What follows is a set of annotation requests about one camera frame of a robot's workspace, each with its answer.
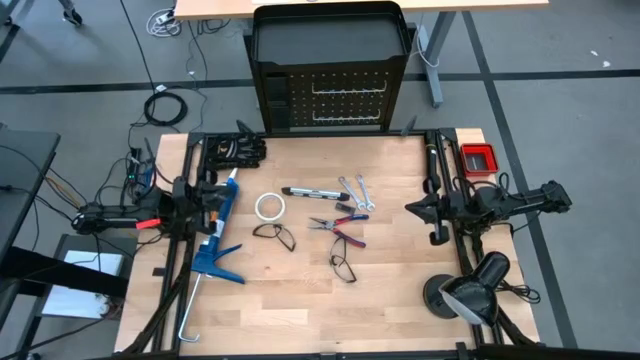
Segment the silver combination wrench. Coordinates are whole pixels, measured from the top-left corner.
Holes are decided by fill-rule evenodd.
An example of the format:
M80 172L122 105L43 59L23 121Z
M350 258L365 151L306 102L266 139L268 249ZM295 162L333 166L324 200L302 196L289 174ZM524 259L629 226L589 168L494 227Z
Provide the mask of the silver combination wrench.
M363 195L364 195L364 198L365 198L365 207L366 207L366 209L367 209L369 212L374 211L374 210L375 210L375 204L374 204L374 203L372 202L372 200L371 200L371 197L370 197L370 195L369 195L369 191L368 191L368 188L367 188L367 186L366 186L366 183L365 183L365 181L364 181L363 176L362 176L362 175L360 175L360 174L358 174L358 175L356 176L356 180L357 180L357 182L359 183L360 188L361 188L361 191L362 191L362 193L363 193Z
M356 203L357 209L358 210L365 210L366 209L366 203L357 195L356 191L352 188L352 186L350 185L349 181L344 176L340 176L338 178L338 181L345 188L345 190L349 193L351 198L354 200L354 202Z

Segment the black frame safety glasses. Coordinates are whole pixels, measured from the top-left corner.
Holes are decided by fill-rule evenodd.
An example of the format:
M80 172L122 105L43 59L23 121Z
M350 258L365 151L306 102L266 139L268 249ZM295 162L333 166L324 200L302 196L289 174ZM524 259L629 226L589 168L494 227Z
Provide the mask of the black frame safety glasses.
M335 275L345 283L355 283L357 277L347 261L347 242L337 238L329 252L329 265Z
M277 239L289 252L296 249L296 240L293 234L282 224L265 223L253 229L254 237L265 239Z

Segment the wooden desk grey legs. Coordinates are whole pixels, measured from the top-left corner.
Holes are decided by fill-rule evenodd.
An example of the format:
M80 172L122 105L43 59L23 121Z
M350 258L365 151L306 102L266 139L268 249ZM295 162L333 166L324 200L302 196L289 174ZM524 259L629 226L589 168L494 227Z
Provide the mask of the wooden desk grey legs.
M418 26L417 50L422 57L424 74L429 85L429 100L433 108L443 103L437 61L457 12L542 7L549 0L177 0L175 16L180 20L216 18L252 19L262 6L280 4L362 3L365 1L393 1L404 12L437 12L431 31L422 23Z

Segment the black cylindrical flashlight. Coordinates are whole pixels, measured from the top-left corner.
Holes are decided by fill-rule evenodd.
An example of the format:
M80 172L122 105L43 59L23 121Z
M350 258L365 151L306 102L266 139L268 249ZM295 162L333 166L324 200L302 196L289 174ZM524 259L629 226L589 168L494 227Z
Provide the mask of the black cylindrical flashlight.
M438 147L435 144L427 143L425 145L427 155L427 176L434 177L437 175L438 168Z

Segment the red blue handled pliers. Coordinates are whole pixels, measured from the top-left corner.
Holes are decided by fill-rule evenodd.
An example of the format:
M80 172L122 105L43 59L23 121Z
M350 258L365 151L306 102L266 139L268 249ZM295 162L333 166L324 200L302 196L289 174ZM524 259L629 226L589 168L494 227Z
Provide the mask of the red blue handled pliers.
M346 233L342 232L338 226L345 224L345 223L349 223L349 222L354 222L354 221L360 221L360 220L368 220L369 216L367 214L354 214L354 215L349 215L346 217L342 217L339 219L335 219L335 220L324 220L324 219L319 219L319 218L313 218L311 217L311 220L316 222L316 225L311 225L310 229L320 229L320 230L327 230L327 231L331 231L333 234L335 234L338 238L345 240L347 243L355 246L355 247L359 247L359 248L365 248L366 244L362 241L359 241L349 235L347 235Z

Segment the black work gloves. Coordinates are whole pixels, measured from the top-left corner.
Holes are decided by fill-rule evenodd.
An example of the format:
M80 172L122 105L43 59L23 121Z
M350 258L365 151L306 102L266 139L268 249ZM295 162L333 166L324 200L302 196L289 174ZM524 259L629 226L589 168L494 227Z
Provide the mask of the black work gloves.
M229 134L206 138L204 166L208 170L258 168L266 158L266 142L257 135Z

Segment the red plastic bin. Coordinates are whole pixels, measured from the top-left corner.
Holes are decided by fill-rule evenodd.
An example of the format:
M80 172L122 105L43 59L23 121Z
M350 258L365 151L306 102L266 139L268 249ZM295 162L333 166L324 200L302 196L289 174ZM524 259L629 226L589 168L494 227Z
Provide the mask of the red plastic bin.
M462 144L460 151L466 176L487 176L499 171L494 147L491 144Z

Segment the black metal beam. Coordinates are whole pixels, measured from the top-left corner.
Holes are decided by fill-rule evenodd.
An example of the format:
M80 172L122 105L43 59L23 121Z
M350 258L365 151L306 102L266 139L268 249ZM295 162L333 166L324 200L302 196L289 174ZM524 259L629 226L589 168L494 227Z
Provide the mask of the black metal beam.
M21 281L64 286L124 298L129 281L19 247L10 247L0 262L0 294Z

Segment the blue caulking gun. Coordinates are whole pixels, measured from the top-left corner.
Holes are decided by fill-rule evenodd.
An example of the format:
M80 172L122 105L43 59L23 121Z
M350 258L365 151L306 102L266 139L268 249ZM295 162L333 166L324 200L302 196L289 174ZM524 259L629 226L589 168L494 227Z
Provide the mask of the blue caulking gun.
M225 226L229 220L234 201L239 192L239 185L236 181L237 172L238 168L234 168L230 172L228 178L224 182L219 184L226 184L232 188L232 194L229 196L232 198L232 206L229 210L216 210L215 207L217 203L220 200L225 199L226 197L217 196L215 198L214 211L211 213L211 224L216 225L216 228L210 235L208 235L205 240L201 242L192 262L191 271L196 273L197 276L179 327L178 338L183 342L195 343L198 342L200 338L199 334L196 334L194 337L188 336L185 333L185 330L189 321L191 310L193 308L194 300L198 292L200 281L203 277L220 278L238 284L245 283L245 279L241 275L225 270L216 264L216 262L223 256L228 255L242 247L242 245L235 245L226 249L220 248Z

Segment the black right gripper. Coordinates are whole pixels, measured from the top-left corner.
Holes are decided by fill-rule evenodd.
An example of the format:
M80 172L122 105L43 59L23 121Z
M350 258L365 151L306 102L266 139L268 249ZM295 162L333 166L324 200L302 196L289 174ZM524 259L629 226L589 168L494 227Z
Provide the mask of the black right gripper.
M427 189L429 194L423 199L405 205L405 208L425 223L434 222L434 231L430 234L430 242L434 246L447 243L450 240L449 228L442 219L442 205L438 190L440 180L436 172L430 172L427 176Z

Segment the white tape roll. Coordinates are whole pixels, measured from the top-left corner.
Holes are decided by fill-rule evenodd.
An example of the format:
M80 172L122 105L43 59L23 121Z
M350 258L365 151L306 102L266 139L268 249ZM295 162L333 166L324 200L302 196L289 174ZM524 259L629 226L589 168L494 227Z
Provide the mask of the white tape roll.
M262 203L268 199L276 199L280 204L279 212L276 215L271 217L268 217L261 212ZM279 220L286 212L286 202L282 198L282 196L280 196L277 193L273 193L273 192L263 193L256 199L256 202L254 204L254 212L255 212L255 215L264 222L275 222L276 220Z

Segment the black desk lamp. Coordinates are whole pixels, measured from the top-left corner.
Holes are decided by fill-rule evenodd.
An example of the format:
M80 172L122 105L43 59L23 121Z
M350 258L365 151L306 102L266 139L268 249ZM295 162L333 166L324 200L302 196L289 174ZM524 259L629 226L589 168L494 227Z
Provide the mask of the black desk lamp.
M468 275L438 274L429 278L423 288L425 305L439 318L461 317L471 325L491 327L499 313L496 290L509 270L506 255L489 252Z

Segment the black side table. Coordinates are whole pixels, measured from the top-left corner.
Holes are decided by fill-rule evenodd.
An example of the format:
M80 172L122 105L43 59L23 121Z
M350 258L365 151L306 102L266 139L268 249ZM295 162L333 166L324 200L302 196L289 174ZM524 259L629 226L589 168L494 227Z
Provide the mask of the black side table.
M0 129L0 263L14 244L59 141L55 132Z

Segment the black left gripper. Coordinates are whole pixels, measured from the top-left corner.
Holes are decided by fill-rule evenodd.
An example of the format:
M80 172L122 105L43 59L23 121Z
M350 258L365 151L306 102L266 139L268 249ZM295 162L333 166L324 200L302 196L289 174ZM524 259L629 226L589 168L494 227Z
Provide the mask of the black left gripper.
M197 181L197 204L199 206L199 217L204 233L210 235L216 228L211 224L211 213L214 211L215 193L218 197L226 197L220 200L215 209L229 210L232 206L232 188L226 184L217 185L214 192L214 184L207 177L199 178Z

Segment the black pegboard cart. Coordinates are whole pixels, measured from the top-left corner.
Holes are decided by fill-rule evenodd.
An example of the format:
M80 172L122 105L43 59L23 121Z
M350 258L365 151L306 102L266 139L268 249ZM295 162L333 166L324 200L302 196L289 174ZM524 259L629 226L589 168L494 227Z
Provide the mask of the black pegboard cart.
M416 28L393 1L267 5L243 35L258 107L268 133L313 128L390 128ZM381 88L379 94L315 95L316 89ZM378 121L317 122L375 115Z

